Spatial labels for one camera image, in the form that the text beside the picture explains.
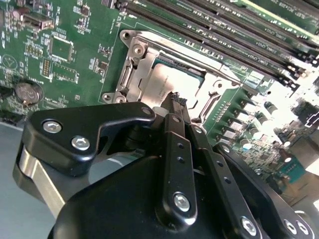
screw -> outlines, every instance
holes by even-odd
[[[309,231],[308,229],[305,227],[304,224],[302,224],[301,222],[297,221],[297,225],[300,228],[301,231],[303,231],[304,234],[309,235]]]
[[[90,147],[90,142],[88,139],[82,136],[76,136],[72,139],[71,144],[74,148],[85,151]]]
[[[224,150],[226,153],[229,153],[229,152],[230,152],[229,148],[227,148],[225,145],[223,145],[222,148],[223,148],[223,150]]]
[[[143,111],[145,114],[147,114],[147,115],[151,115],[151,114],[152,114],[152,112],[151,112],[148,108],[146,108],[146,107],[142,107],[142,111]]]
[[[111,100],[111,96],[108,95],[108,93],[104,93],[102,95],[102,99],[105,101],[105,102],[109,102]]]
[[[55,121],[47,121],[43,124],[43,129],[49,133],[59,133],[62,130],[62,126]]]
[[[126,101],[126,98],[124,96],[117,96],[115,99],[116,103],[124,103]]]
[[[189,200],[181,193],[177,193],[174,196],[175,205],[183,212],[187,212],[190,209]]]
[[[201,128],[198,127],[198,126],[195,126],[195,131],[196,131],[197,133],[201,133],[201,132],[202,132]]]
[[[286,219],[284,219],[284,222],[288,230],[291,231],[292,234],[297,235],[297,229],[295,228],[295,226]]]
[[[247,217],[241,217],[241,224],[250,235],[253,237],[257,235],[256,227]]]
[[[137,57],[141,57],[144,55],[144,48],[141,45],[134,45],[133,52]]]

